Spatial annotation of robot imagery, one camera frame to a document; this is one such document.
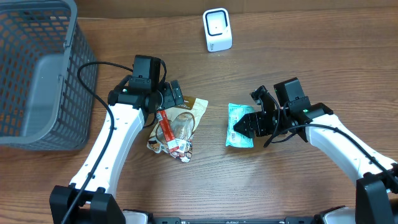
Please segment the teal wet wipes pack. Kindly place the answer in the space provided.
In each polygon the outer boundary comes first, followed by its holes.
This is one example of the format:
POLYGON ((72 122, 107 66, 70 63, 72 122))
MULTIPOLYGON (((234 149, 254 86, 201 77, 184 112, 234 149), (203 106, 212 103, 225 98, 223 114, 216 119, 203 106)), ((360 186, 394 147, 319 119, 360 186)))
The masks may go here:
POLYGON ((228 128, 226 133, 225 146, 238 148, 254 147, 253 139, 245 136, 246 126, 241 119, 244 115, 254 112, 254 108, 249 105, 237 105, 230 103, 228 105, 228 128))

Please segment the grey plastic mesh basket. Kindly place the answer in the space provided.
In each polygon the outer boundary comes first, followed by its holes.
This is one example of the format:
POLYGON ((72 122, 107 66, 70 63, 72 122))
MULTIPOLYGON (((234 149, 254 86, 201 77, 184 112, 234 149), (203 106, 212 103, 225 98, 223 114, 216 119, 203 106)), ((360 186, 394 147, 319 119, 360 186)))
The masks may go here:
POLYGON ((74 1, 1 2, 1 144, 30 151, 84 148, 97 67, 74 1))

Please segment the white barcode scanner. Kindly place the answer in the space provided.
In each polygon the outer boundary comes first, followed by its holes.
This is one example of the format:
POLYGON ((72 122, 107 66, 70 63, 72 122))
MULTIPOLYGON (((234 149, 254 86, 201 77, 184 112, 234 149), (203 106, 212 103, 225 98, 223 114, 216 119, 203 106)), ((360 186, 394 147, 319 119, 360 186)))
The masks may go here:
POLYGON ((225 8, 209 9, 203 13, 206 46, 209 52, 228 50, 233 45, 229 13, 225 8))

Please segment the red stick sachet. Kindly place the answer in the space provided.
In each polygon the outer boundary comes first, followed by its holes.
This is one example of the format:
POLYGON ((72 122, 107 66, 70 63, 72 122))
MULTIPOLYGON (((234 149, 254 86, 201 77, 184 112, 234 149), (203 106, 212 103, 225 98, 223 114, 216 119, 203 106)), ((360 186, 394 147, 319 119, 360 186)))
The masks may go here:
POLYGON ((167 114, 164 110, 158 111, 156 113, 156 117, 159 121, 160 127, 162 128, 162 132, 164 134, 164 138, 166 140, 169 153, 175 152, 179 150, 179 146, 175 136, 172 132, 171 125, 169 123, 167 114))

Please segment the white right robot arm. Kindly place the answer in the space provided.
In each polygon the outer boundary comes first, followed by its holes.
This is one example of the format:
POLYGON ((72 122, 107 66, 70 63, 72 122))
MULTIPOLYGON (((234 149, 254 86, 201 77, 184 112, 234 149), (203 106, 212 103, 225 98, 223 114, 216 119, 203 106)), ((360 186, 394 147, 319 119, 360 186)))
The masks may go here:
POLYGON ((397 162, 378 153, 347 129, 333 110, 323 103, 311 104, 298 78, 274 85, 276 96, 265 86, 250 96, 261 106, 247 113, 233 129, 247 138, 300 136, 326 154, 356 188, 355 206, 339 206, 313 217, 286 218, 284 223, 397 223, 397 162))

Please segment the beige snack pouch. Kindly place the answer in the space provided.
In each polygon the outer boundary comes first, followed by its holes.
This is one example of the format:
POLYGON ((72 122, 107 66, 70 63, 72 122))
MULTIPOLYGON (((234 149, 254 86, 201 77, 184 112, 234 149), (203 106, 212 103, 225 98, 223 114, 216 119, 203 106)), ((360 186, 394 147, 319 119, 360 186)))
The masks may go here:
POLYGON ((184 163, 188 163, 192 158, 193 136, 202 116, 205 114, 208 101, 191 96, 185 96, 183 100, 184 104, 164 110, 177 140, 179 150, 169 153, 158 120, 147 141, 147 148, 155 153, 164 152, 184 163))

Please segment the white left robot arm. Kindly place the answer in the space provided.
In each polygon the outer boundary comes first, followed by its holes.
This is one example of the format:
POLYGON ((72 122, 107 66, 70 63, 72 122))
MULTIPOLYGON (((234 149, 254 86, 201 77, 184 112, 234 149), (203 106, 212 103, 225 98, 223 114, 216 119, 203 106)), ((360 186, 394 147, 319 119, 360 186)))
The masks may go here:
POLYGON ((121 210, 116 202, 119 177, 132 144, 156 115, 181 105, 178 81, 165 81, 165 62, 136 55, 133 67, 108 94, 103 127, 86 161, 67 187, 55 186, 49 203, 54 223, 154 223, 154 217, 138 210, 121 210))

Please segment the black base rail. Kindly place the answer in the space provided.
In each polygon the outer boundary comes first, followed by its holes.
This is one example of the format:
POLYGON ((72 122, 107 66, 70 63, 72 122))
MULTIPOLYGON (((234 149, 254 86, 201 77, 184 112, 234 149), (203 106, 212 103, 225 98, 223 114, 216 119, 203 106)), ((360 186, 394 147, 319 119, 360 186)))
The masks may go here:
POLYGON ((125 214, 125 224, 344 224, 355 223, 353 214, 344 213, 343 216, 315 215, 314 217, 286 217, 284 219, 249 219, 249 220, 182 220, 175 217, 150 217, 143 213, 125 214))

